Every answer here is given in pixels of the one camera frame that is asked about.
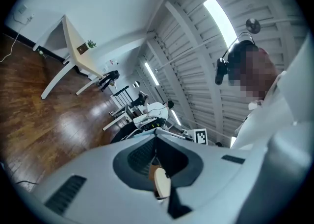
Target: potted plant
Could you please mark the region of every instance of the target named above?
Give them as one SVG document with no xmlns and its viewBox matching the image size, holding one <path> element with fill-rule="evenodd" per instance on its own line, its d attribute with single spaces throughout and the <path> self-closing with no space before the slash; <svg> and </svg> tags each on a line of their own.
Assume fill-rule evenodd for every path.
<svg viewBox="0 0 314 224">
<path fill-rule="evenodd" d="M 96 46 L 96 43 L 94 43 L 94 42 L 91 41 L 91 40 L 88 40 L 88 41 L 87 41 L 87 44 L 88 44 L 88 46 L 89 46 L 90 48 L 97 47 L 97 46 Z"/>
</svg>

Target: white shirt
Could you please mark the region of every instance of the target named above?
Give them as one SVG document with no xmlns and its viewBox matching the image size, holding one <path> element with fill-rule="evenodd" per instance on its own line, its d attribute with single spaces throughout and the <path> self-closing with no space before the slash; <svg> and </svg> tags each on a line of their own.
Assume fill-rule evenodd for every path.
<svg viewBox="0 0 314 224">
<path fill-rule="evenodd" d="M 278 129 L 293 122 L 289 105 L 277 87 L 277 82 L 285 74 L 282 72 L 277 76 L 264 100 L 250 103 L 250 109 L 254 110 L 236 130 L 238 136 L 232 148 L 250 149 L 258 139 L 270 138 Z"/>
<path fill-rule="evenodd" d="M 147 109 L 148 113 L 133 119 L 133 122 L 138 129 L 140 129 L 141 126 L 154 121 L 156 118 L 168 119 L 168 110 L 162 103 L 155 102 L 146 107 L 143 106 L 142 109 Z"/>
</svg>

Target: black chair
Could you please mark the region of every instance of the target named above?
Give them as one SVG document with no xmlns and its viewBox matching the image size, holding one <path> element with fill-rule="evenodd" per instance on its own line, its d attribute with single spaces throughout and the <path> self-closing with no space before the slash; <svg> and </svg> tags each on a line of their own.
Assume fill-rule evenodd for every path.
<svg viewBox="0 0 314 224">
<path fill-rule="evenodd" d="M 138 133 L 141 133 L 141 132 L 145 132 L 145 131 L 148 131 L 148 130 L 151 130 L 151 129 L 154 129 L 154 128 L 157 128 L 157 127 L 163 127 L 163 125 L 166 123 L 166 119 L 164 118 L 156 118 L 155 120 L 143 125 L 141 127 L 141 129 L 135 129 L 132 133 L 130 133 L 128 136 L 124 137 L 122 140 L 126 140 L 126 139 L 129 139 L 131 137 L 133 137 L 134 135 L 138 134 Z"/>
</svg>

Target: fluorescent light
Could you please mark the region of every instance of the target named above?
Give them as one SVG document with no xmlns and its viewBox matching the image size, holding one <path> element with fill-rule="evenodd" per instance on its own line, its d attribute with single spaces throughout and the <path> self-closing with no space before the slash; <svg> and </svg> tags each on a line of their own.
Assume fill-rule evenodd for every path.
<svg viewBox="0 0 314 224">
<path fill-rule="evenodd" d="M 176 119 L 178 125 L 181 125 L 181 123 L 180 123 L 180 121 L 179 121 L 179 119 L 178 119 L 178 117 L 177 117 L 175 111 L 174 111 L 174 110 L 171 110 L 171 111 L 172 111 L 172 114 L 173 114 L 173 116 L 175 117 L 175 119 Z"/>
<path fill-rule="evenodd" d="M 204 2 L 204 6 L 209 11 L 212 18 L 215 20 L 226 42 L 227 47 L 229 47 L 232 44 L 232 42 L 236 39 L 236 33 L 226 13 L 216 0 L 207 0 L 206 2 Z"/>
<path fill-rule="evenodd" d="M 155 82 L 155 84 L 156 84 L 156 85 L 159 85 L 159 83 L 158 83 L 158 81 L 157 81 L 155 75 L 153 74 L 151 68 L 149 67 L 148 63 L 145 63 L 145 66 L 146 66 L 146 68 L 147 68 L 149 74 L 152 76 L 153 81 Z"/>
<path fill-rule="evenodd" d="M 230 145 L 230 148 L 234 145 L 234 143 L 236 142 L 236 137 L 232 136 L 231 137 L 231 145 Z"/>
</svg>

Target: ceiling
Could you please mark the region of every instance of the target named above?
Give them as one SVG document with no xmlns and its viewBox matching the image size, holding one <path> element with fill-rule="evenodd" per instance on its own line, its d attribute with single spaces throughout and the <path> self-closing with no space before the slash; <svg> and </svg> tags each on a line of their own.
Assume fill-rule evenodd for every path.
<svg viewBox="0 0 314 224">
<path fill-rule="evenodd" d="M 167 98 L 174 101 L 174 110 L 184 128 L 191 128 L 190 119 L 196 122 L 198 128 L 207 128 L 210 140 L 229 146 L 234 130 L 249 114 L 248 103 L 251 99 L 238 87 L 228 86 L 226 78 L 221 86 L 212 85 L 215 63 L 226 50 L 226 45 L 215 21 L 203 6 L 205 1 L 170 0 L 163 18 L 157 18 L 160 23 L 154 27 L 157 34 L 155 41 L 162 49 L 160 55 L 164 54 L 168 60 L 206 41 L 203 47 L 173 61 L 170 69 L 158 71 L 157 79 Z M 249 18 L 267 22 L 253 38 L 258 46 L 269 52 L 278 71 L 287 69 L 309 31 L 294 0 L 217 1 L 236 34 L 246 31 L 245 22 Z M 290 19 L 290 22 L 276 22 L 279 19 Z M 143 46 L 138 64 L 147 61 L 151 69 L 157 69 L 161 66 L 160 55 Z M 145 68 L 140 66 L 137 71 L 146 77 L 147 83 L 154 86 Z M 175 74 L 176 82 L 169 80 L 171 73 Z"/>
</svg>

